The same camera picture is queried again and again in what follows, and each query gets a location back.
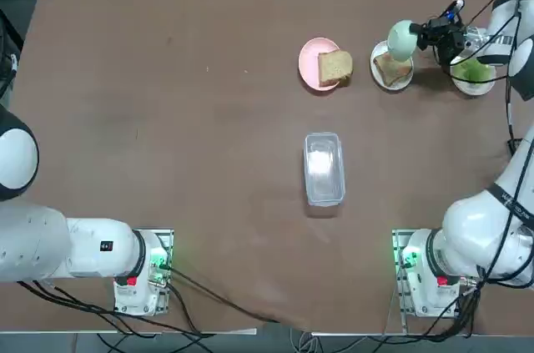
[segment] toast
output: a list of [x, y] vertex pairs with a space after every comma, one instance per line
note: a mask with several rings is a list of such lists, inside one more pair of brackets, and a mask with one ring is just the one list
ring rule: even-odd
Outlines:
[[319, 85], [324, 88], [352, 74], [352, 57], [346, 51], [319, 53]]
[[378, 72], [380, 72], [387, 88], [390, 88], [393, 83], [405, 78], [411, 72], [411, 61], [409, 59], [404, 62], [395, 61], [389, 53], [374, 57], [373, 63], [378, 68]]

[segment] plate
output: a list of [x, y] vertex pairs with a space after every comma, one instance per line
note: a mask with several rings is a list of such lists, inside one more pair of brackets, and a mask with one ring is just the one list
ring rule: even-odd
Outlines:
[[380, 75], [380, 71], [376, 67], [375, 63], [373, 63], [373, 59], [383, 53], [387, 53], [387, 41], [380, 42], [376, 44], [375, 48], [373, 49], [373, 52], [370, 55], [370, 71], [373, 73], [373, 78], [375, 78], [375, 81], [385, 90], [389, 91], [397, 91], [402, 90], [408, 84], [411, 82], [411, 78], [414, 76], [414, 61], [410, 58], [411, 63], [411, 71], [408, 73], [407, 76], [405, 76], [402, 79], [397, 80], [394, 82], [389, 88], [384, 84], [384, 80], [382, 80], [382, 75]]
[[319, 85], [319, 53], [331, 53], [339, 50], [337, 44], [328, 38], [312, 38], [300, 50], [299, 72], [306, 84], [319, 92], [327, 92], [339, 84], [322, 88]]
[[[461, 59], [464, 59], [464, 58], [456, 57], [451, 61], [451, 63], [457, 63]], [[497, 71], [495, 67], [493, 66], [490, 66], [490, 69], [491, 69], [490, 78], [494, 79], [496, 77]], [[460, 89], [460, 91], [462, 91], [465, 94], [469, 94], [470, 96], [482, 96], [488, 93], [491, 90], [491, 88], [493, 88], [493, 85], [495, 84], [495, 80], [491, 82], [487, 82], [487, 83], [471, 83], [471, 82], [467, 82], [463, 80], [457, 80], [454, 78], [451, 78], [451, 79], [452, 79], [452, 82], [456, 85], [456, 87]]]

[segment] plastic box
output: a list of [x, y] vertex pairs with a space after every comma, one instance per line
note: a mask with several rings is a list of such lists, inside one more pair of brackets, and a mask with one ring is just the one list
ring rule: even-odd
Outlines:
[[304, 176], [308, 204], [338, 205], [345, 197], [345, 170], [337, 134], [308, 134], [304, 142]]

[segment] white plate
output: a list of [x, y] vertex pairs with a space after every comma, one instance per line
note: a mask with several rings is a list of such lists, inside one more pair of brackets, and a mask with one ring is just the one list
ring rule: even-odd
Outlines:
[[402, 79], [397, 80], [394, 82], [389, 88], [384, 84], [384, 80], [382, 80], [382, 75], [380, 75], [380, 72], [378, 68], [376, 67], [375, 63], [373, 62], [373, 59], [383, 53], [387, 53], [387, 42], [380, 42], [376, 44], [375, 48], [373, 49], [373, 52], [370, 55], [370, 71], [373, 73], [373, 78], [375, 78], [375, 81], [385, 90], [402, 90], [408, 84], [410, 84], [411, 78], [414, 76], [414, 61], [410, 58], [411, 63], [411, 71], [408, 73], [407, 76], [405, 76]]
[[[464, 58], [456, 57], [451, 61], [451, 63], [457, 63], [461, 59], [464, 59]], [[495, 67], [493, 66], [490, 66], [490, 69], [491, 69], [490, 79], [494, 79], [496, 77], [497, 71]], [[491, 81], [487, 83], [470, 83], [470, 82], [465, 82], [463, 80], [457, 80], [454, 78], [451, 78], [451, 79], [457, 88], [459, 88], [463, 93], [469, 94], [470, 96], [481, 96], [483, 94], [486, 94], [487, 92], [491, 90], [491, 88], [495, 84], [495, 81]]]

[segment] table surface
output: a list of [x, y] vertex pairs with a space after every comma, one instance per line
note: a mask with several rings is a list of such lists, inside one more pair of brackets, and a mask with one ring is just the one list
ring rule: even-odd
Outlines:
[[[38, 0], [12, 105], [41, 149], [24, 198], [70, 217], [174, 228], [174, 264], [236, 303], [307, 330], [381, 333], [395, 283], [391, 230], [440, 226], [509, 159], [502, 83], [467, 98], [428, 51], [402, 93], [370, 75], [370, 52], [393, 23], [424, 22], [450, 1]], [[486, 1], [466, 0], [464, 17]], [[302, 83], [298, 53], [316, 36], [352, 54], [350, 86], [319, 96]], [[521, 136], [532, 117], [518, 100]], [[305, 203], [303, 142], [321, 131], [344, 148], [334, 218]], [[62, 285], [112, 304], [109, 280]], [[179, 286], [204, 330], [258, 325]], [[107, 329], [17, 285], [0, 291], [10, 296], [1, 330]], [[476, 332], [534, 335], [531, 292], [483, 295]], [[388, 332], [401, 330], [397, 306]], [[158, 320], [184, 326], [175, 303]]]

